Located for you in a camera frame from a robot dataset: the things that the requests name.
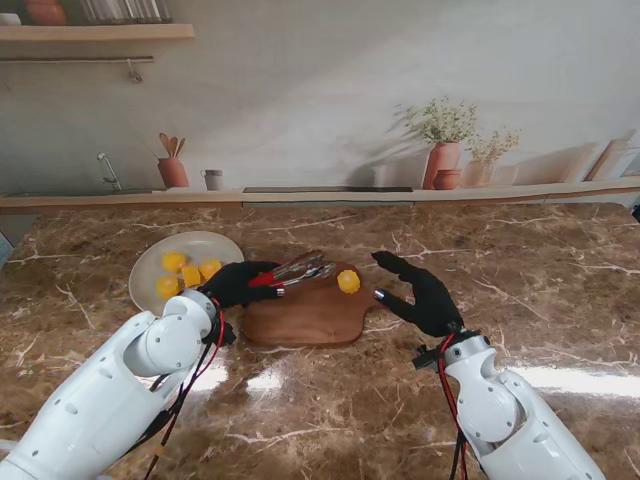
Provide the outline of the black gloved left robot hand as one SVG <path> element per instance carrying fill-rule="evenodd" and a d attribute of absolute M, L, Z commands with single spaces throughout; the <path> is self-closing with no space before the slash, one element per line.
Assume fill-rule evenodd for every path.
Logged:
<path fill-rule="evenodd" d="M 276 267 L 277 263 L 269 261 L 230 263 L 223 266 L 197 290 L 208 298 L 215 299 L 221 308 L 247 306 L 259 301 L 277 299 L 283 295 L 281 289 L 269 285 L 249 285 L 259 274 L 271 272 Z"/>

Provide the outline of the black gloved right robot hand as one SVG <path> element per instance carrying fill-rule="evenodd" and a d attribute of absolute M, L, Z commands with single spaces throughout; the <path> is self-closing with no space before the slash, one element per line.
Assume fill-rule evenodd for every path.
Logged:
<path fill-rule="evenodd" d="M 416 267 L 388 251 L 374 252 L 371 256 L 381 268 L 396 274 L 412 287 L 413 304 L 387 290 L 374 291 L 374 298 L 393 314 L 434 338 L 446 337 L 465 329 L 449 290 L 430 271 Z"/>

